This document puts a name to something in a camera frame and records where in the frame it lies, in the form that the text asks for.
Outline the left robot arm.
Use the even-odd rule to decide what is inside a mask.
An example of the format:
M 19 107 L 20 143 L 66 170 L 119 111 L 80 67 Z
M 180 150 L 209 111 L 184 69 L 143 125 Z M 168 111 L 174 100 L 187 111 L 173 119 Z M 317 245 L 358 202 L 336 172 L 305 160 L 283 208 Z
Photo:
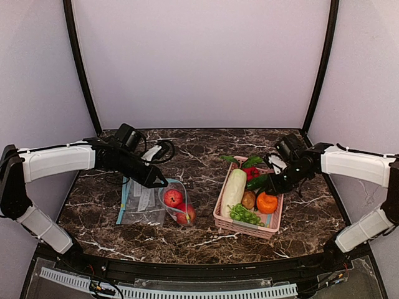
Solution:
M 1 217 L 16 221 L 61 255 L 81 250 L 80 245 L 28 197 L 27 184 L 38 179 L 82 170 L 122 173 L 148 189 L 166 187 L 158 164 L 175 155 L 170 140 L 161 140 L 137 153 L 144 135 L 123 123 L 107 138 L 85 138 L 73 143 L 18 149 L 7 145 L 1 156 Z

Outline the clear zip bag blue zipper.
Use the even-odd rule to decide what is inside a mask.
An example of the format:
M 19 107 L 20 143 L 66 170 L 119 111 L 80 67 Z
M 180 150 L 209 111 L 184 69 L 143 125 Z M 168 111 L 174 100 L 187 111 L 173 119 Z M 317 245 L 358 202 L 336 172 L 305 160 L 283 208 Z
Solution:
M 184 184 L 176 179 L 167 181 L 167 187 L 158 190 L 158 200 L 177 224 L 183 227 L 194 226 L 196 212 Z

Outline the red apple toy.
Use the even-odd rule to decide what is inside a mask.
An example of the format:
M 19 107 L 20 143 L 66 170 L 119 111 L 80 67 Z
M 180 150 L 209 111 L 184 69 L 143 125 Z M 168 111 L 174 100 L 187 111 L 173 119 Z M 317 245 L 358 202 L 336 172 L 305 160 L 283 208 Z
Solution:
M 172 208 L 178 207 L 180 204 L 183 203 L 183 194 L 176 189 L 167 190 L 167 192 L 163 196 L 163 202 Z

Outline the green cucumber toy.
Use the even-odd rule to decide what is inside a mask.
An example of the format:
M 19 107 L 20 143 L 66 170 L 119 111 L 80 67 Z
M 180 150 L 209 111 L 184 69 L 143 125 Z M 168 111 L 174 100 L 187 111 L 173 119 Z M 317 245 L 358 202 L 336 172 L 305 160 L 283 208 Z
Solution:
M 256 178 L 253 178 L 246 183 L 246 189 L 250 191 L 255 191 L 259 188 L 262 188 L 266 185 L 268 179 L 268 174 L 262 174 Z

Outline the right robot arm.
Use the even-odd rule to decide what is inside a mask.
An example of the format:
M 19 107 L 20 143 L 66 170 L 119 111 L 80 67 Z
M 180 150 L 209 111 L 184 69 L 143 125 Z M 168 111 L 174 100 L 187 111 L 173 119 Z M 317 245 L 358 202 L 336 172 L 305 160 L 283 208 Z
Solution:
M 341 230 L 327 245 L 331 252 L 347 253 L 356 246 L 398 227 L 398 156 L 317 143 L 306 146 L 294 134 L 275 145 L 264 162 L 274 170 L 266 183 L 272 195 L 287 193 L 316 174 L 335 174 L 367 181 L 387 189 L 387 198 L 374 211 Z

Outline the pink red fruit toy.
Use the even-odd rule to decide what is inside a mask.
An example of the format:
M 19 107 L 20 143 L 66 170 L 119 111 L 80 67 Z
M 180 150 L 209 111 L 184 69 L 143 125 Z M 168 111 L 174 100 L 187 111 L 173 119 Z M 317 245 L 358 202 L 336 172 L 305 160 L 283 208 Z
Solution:
M 180 212 L 176 213 L 176 221 L 183 226 L 190 226 L 195 223 L 196 212 L 192 204 L 182 203 L 176 207 Z

